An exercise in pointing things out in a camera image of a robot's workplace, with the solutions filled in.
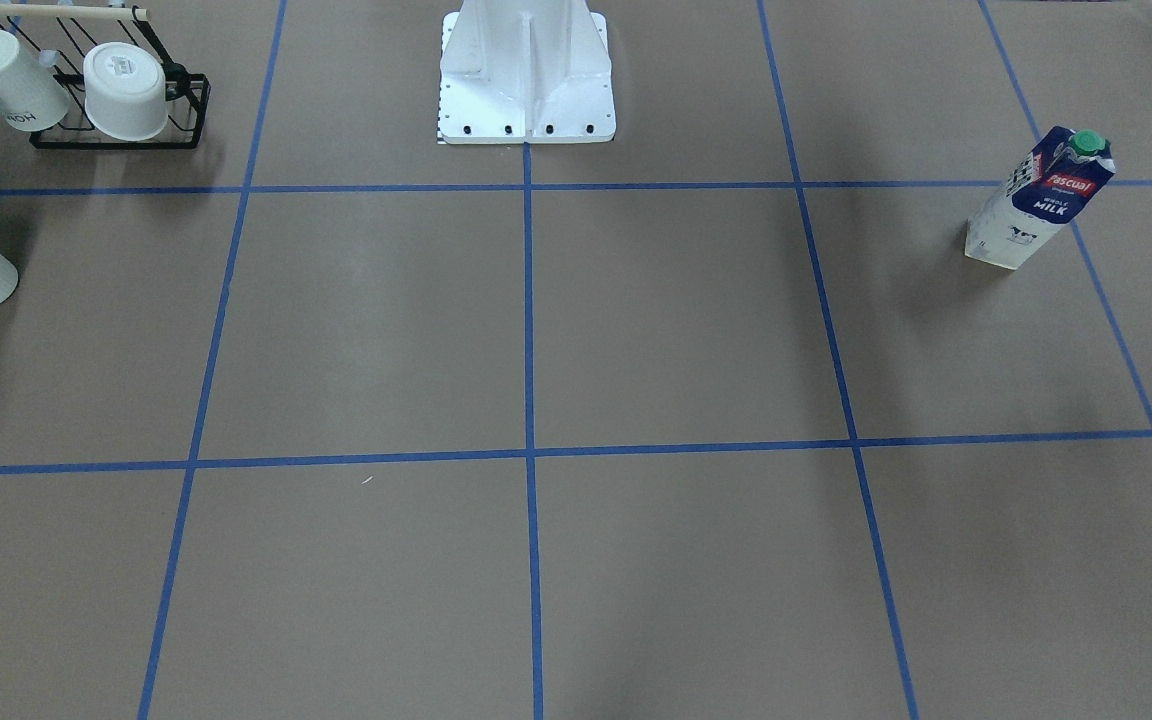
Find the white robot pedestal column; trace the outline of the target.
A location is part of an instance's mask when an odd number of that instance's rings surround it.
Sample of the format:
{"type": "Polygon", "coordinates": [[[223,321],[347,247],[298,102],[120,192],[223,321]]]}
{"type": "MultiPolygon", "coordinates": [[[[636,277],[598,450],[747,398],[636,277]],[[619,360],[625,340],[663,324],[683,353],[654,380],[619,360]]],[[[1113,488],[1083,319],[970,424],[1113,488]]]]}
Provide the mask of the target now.
{"type": "Polygon", "coordinates": [[[440,41],[439,142],[616,137],[607,18],[585,1],[465,1],[444,15],[440,41]]]}

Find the white mug on rack upper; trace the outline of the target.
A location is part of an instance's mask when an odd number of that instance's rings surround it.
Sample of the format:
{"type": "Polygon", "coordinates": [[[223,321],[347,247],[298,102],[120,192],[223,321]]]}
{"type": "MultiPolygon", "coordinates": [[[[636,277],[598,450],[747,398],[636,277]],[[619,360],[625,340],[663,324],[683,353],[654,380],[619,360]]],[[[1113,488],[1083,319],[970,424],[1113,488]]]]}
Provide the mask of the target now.
{"type": "Polygon", "coordinates": [[[0,29],[0,118],[22,132],[40,132],[67,118],[70,96],[54,74],[0,29]]]}

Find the white mug on rack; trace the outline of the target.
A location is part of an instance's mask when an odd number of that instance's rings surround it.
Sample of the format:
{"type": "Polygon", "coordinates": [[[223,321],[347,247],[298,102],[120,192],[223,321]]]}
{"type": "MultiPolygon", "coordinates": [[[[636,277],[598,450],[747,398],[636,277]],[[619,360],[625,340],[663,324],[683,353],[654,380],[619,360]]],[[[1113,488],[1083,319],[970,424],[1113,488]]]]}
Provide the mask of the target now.
{"type": "Polygon", "coordinates": [[[0,118],[22,132],[40,132],[67,118],[70,96],[54,74],[0,29],[0,118]]]}
{"type": "Polygon", "coordinates": [[[96,129],[118,141],[156,137],[168,124],[160,61],[132,44],[109,41],[83,58],[84,111],[96,129]]]}

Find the blue white milk carton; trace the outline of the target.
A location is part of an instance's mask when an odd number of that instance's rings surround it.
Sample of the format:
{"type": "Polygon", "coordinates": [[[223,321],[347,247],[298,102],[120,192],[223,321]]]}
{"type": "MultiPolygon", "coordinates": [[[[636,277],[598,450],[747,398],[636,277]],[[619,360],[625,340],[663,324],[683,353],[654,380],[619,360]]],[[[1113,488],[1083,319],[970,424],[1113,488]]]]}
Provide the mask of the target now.
{"type": "Polygon", "coordinates": [[[967,258],[1018,270],[1082,213],[1117,169],[1111,141],[1055,126],[969,217],[967,258]]]}

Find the white mug on rack lower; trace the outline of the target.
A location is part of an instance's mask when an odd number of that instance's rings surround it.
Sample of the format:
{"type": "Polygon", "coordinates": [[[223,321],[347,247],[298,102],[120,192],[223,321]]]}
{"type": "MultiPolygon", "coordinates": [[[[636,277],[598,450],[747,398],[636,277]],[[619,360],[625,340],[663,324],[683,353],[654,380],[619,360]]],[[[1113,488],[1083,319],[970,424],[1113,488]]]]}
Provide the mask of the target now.
{"type": "Polygon", "coordinates": [[[156,137],[168,124],[160,61],[132,44],[109,41],[83,58],[84,111],[96,129],[118,141],[156,137]]]}

